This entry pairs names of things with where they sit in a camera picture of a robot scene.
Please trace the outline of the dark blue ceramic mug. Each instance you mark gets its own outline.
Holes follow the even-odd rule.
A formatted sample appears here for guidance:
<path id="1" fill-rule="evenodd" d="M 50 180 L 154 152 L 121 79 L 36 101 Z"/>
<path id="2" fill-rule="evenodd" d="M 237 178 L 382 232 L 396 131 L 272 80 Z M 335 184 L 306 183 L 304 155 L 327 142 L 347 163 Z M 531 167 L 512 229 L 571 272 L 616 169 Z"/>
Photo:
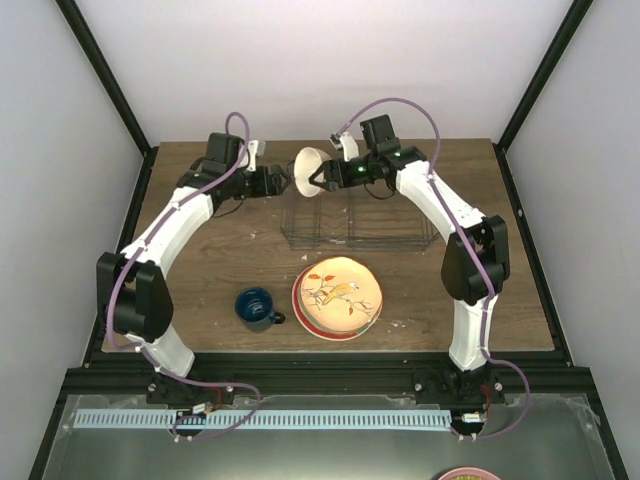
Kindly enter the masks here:
<path id="1" fill-rule="evenodd" d="M 234 310 L 242 324 L 254 333 L 263 333 L 286 320 L 286 316 L 275 309 L 272 295 L 260 287 L 242 291 L 236 297 Z"/>

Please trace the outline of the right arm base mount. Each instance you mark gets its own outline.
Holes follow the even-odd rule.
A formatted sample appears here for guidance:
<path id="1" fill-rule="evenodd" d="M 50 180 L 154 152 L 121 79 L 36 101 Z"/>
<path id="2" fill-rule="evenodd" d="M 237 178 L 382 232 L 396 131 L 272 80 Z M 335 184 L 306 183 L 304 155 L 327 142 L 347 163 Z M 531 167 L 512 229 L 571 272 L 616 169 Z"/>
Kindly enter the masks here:
<path id="1" fill-rule="evenodd" d="M 505 395 L 495 388 L 499 381 L 489 368 L 462 372 L 456 367 L 425 368 L 412 377 L 416 398 L 422 403 L 438 404 L 443 408 L 479 407 L 489 401 L 504 404 Z"/>

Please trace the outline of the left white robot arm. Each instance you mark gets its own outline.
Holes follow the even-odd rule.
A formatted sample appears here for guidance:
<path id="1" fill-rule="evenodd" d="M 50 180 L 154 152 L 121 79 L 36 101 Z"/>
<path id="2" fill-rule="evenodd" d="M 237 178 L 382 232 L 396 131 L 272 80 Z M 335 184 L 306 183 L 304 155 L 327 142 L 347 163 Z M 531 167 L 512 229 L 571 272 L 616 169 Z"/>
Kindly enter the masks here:
<path id="1" fill-rule="evenodd" d="M 282 194 L 291 178 L 280 166 L 257 163 L 264 142 L 229 133 L 209 136 L 205 154 L 177 180 L 166 206 L 132 243 L 104 253 L 96 265 L 97 304 L 110 346 L 146 355 L 154 368 L 171 375 L 170 393 L 181 403 L 196 402 L 203 377 L 192 371 L 194 352 L 172 325 L 174 305 L 166 282 L 190 238 L 223 202 Z"/>

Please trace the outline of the red-rimmed white plate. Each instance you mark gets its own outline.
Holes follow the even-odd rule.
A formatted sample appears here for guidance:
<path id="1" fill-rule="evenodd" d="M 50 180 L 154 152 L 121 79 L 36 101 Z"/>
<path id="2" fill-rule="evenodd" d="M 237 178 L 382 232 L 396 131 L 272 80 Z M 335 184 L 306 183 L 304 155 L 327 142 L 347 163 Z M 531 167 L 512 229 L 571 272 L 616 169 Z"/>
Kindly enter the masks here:
<path id="1" fill-rule="evenodd" d="M 295 317 L 309 333 L 323 340 L 343 342 L 360 337 L 373 326 L 381 313 L 382 306 L 379 306 L 374 312 L 371 321 L 367 321 L 363 326 L 347 332 L 337 331 L 328 327 L 321 326 L 319 323 L 313 320 L 311 318 L 311 315 L 308 314 L 303 308 L 302 302 L 302 280 L 303 275 L 307 273 L 308 270 L 305 270 L 296 278 L 294 286 L 292 287 L 291 299 Z"/>

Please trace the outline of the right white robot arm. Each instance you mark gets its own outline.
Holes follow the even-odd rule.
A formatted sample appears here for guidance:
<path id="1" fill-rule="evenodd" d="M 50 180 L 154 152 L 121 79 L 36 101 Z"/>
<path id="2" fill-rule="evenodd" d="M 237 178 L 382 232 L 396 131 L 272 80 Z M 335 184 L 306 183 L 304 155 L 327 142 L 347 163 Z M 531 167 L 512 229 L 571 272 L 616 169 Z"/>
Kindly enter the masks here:
<path id="1" fill-rule="evenodd" d="M 436 173 L 434 156 L 404 146 L 389 116 L 361 122 L 366 146 L 361 153 L 346 130 L 332 135 L 340 157 L 314 148 L 294 160 L 298 191 L 313 197 L 322 191 L 355 188 L 383 181 L 411 201 L 446 243 L 441 280 L 454 302 L 449 357 L 458 367 L 444 378 L 447 396 L 458 403 L 480 390 L 474 370 L 490 362 L 488 339 L 494 307 L 510 276 L 508 230 L 498 215 L 488 217 L 464 201 Z"/>

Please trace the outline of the pink plate at bottom edge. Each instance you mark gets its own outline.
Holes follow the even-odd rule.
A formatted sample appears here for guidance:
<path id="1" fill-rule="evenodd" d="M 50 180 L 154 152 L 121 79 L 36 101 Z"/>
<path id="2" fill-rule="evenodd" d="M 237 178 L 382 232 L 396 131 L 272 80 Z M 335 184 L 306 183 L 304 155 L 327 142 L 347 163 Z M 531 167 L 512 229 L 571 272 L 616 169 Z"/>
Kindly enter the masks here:
<path id="1" fill-rule="evenodd" d="M 442 473 L 438 480 L 499 480 L 499 477 L 478 467 L 459 467 Z"/>

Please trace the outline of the green-rimmed plate in stack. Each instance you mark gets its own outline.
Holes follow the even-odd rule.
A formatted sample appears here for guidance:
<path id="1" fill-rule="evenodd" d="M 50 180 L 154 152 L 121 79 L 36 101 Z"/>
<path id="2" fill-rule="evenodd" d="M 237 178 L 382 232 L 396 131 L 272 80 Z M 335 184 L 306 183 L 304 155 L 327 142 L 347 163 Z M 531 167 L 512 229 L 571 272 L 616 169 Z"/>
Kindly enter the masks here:
<path id="1" fill-rule="evenodd" d="M 292 288 L 292 305 L 296 318 L 312 335 L 329 341 L 348 341 L 364 334 L 378 319 L 383 302 L 375 306 L 368 302 L 340 298 L 347 305 L 345 312 L 331 309 L 322 313 L 322 301 L 333 288 L 322 285 L 318 289 L 306 289 L 298 279 Z"/>

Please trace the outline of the cream ceramic bowl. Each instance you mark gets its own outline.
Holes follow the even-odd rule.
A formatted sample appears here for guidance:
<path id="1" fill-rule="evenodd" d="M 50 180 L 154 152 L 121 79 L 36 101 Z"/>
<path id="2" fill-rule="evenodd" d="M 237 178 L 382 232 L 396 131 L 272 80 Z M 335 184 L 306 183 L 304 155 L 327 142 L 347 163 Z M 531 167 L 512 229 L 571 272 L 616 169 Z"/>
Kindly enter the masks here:
<path id="1" fill-rule="evenodd" d="M 312 198 L 322 191 L 321 187 L 312 184 L 311 181 L 315 181 L 317 175 L 320 176 L 317 183 L 324 181 L 324 174 L 317 174 L 317 171 L 329 159 L 330 156 L 326 152 L 313 147 L 305 147 L 298 152 L 294 160 L 293 176 L 295 186 L 303 197 Z"/>

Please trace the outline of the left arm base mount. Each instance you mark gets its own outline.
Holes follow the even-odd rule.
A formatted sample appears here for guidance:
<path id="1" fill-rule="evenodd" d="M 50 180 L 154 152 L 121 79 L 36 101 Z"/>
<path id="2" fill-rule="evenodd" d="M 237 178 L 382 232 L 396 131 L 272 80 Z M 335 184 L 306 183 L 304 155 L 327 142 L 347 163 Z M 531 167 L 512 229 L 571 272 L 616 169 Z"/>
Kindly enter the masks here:
<path id="1" fill-rule="evenodd" d="M 165 404 L 174 408 L 187 408 L 211 402 L 215 406 L 228 405 L 235 397 L 234 391 L 225 387 L 198 387 L 161 375 L 155 371 L 141 377 L 146 384 L 149 404 Z"/>

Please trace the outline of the black aluminium frame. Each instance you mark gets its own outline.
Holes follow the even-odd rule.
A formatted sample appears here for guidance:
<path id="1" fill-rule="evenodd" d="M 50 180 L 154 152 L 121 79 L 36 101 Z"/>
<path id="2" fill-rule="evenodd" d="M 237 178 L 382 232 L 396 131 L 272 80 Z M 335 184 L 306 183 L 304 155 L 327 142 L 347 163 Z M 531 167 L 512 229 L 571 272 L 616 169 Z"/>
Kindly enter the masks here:
<path id="1" fill-rule="evenodd" d="M 57 6 L 143 156 L 118 241 L 118 244 L 123 246 L 133 237 L 159 149 L 149 144 L 77 3 L 60 1 Z M 569 351 L 507 160 L 508 149 L 515 141 L 590 7 L 588 1 L 571 3 L 507 127 L 499 141 L 492 146 L 554 342 L 554 348 L 550 352 L 503 351 L 498 358 L 501 361 L 514 361 L 522 367 L 528 375 L 529 384 L 537 393 L 585 394 L 589 407 L 600 419 L 597 431 L 605 448 L 607 464 L 614 478 L 625 479 L 628 474 L 591 371 L 587 367 L 576 366 Z M 150 366 L 135 359 L 130 353 L 120 359 L 108 358 L 99 345 L 104 337 L 103 326 L 101 322 L 96 321 L 87 343 L 82 366 L 72 368 L 65 374 L 30 478 L 44 478 L 47 467 L 53 463 L 54 434 L 62 426 L 63 403 L 70 395 L 139 393 L 144 381 L 152 378 Z M 204 353 L 201 361 L 205 370 L 210 373 L 249 374 L 257 378 L 260 385 L 266 387 L 270 393 L 319 395 L 338 391 L 396 393 L 426 373 L 447 368 L 442 353 L 412 354 L 406 365 L 401 364 L 399 355 L 395 353 Z"/>

